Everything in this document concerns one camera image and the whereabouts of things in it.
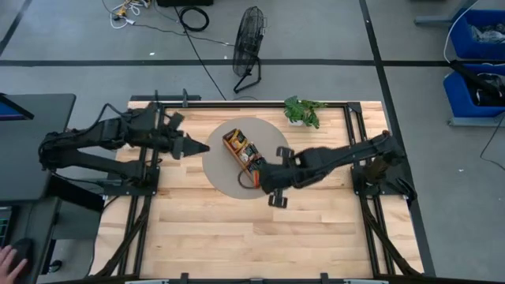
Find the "finger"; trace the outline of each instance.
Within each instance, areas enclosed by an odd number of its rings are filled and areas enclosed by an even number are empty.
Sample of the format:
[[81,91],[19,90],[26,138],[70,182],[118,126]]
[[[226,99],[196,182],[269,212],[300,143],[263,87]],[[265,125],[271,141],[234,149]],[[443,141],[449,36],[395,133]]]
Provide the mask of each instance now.
[[7,257],[11,249],[13,249],[13,247],[10,245],[7,245],[5,248],[2,248],[2,251],[0,251],[0,264],[3,263],[3,260]]
[[0,271],[1,272],[7,272],[7,270],[9,270],[9,266],[10,264],[13,262],[13,259],[16,255],[16,252],[17,250],[16,249],[13,249],[9,252],[9,254],[7,255],[6,259],[3,261],[2,265],[0,266]]
[[27,259],[22,260],[12,272],[9,273],[9,276],[7,278],[12,281],[17,278],[17,276],[20,274],[20,272],[23,270],[24,266],[28,263]]

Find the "circular platform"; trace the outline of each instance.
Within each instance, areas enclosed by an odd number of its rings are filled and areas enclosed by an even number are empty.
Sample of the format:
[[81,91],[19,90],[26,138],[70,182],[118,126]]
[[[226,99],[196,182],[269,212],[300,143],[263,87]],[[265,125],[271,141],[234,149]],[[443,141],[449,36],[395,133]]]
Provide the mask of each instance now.
[[[287,140],[275,126],[259,118],[229,120],[208,137],[206,144],[211,150],[204,155],[202,163],[211,184],[229,197],[242,200],[260,198],[265,195],[263,190],[244,189],[238,184],[237,176],[241,167],[223,144],[223,135],[232,129],[240,129],[269,163],[282,162],[282,158],[275,156],[275,151],[278,146],[288,147]],[[246,186],[253,186],[246,174],[241,176],[241,182]]]

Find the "wooden table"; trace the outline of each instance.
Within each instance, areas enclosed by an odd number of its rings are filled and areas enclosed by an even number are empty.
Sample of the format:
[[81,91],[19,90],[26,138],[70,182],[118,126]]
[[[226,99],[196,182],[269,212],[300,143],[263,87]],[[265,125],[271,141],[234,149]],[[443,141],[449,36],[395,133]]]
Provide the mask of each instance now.
[[[146,105],[130,102],[129,107]],[[368,137],[387,128],[381,102],[361,102],[361,107]],[[289,126],[282,108],[176,111],[185,115],[181,129],[201,142],[228,119],[256,117],[278,127],[295,151],[349,144],[341,109],[318,111],[320,129]],[[122,149],[117,159],[128,161],[138,155],[138,149]],[[334,170],[306,189],[287,190],[289,206],[278,209],[267,205],[267,197],[235,200],[213,189],[203,172],[201,155],[180,161],[169,155],[161,158],[159,191],[151,205],[141,278],[179,278],[182,272],[189,272],[190,278],[319,278],[321,272],[330,278],[372,277],[350,166]],[[382,196],[381,200],[391,241],[413,268],[422,271],[406,202],[400,196]],[[110,259],[122,241],[129,202],[130,197],[123,196],[103,213],[92,273]],[[376,245],[381,272],[386,273],[377,240]],[[129,267],[133,255],[129,254]]]

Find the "blue bin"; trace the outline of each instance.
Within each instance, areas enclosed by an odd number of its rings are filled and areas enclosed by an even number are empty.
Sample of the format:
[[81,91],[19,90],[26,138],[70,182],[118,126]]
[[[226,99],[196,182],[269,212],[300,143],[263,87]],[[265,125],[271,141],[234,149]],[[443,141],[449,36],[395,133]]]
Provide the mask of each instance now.
[[470,10],[456,23],[451,40],[460,58],[505,59],[505,43],[479,43],[472,37],[469,24],[476,27],[505,24],[505,11]]
[[[465,67],[479,73],[493,73],[505,76],[505,65],[466,64]],[[443,81],[445,92],[456,118],[494,118],[505,111],[505,106],[476,106],[472,102],[466,82],[459,73],[453,72]]]

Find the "leaves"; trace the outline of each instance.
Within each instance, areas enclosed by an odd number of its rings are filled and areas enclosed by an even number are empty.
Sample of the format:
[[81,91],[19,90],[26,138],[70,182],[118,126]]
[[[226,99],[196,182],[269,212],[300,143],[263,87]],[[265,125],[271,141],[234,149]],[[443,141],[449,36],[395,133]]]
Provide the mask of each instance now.
[[319,128],[319,118],[314,110],[326,107],[325,103],[303,99],[301,102],[297,96],[292,96],[284,101],[286,105],[284,114],[291,121],[303,121],[307,126]]

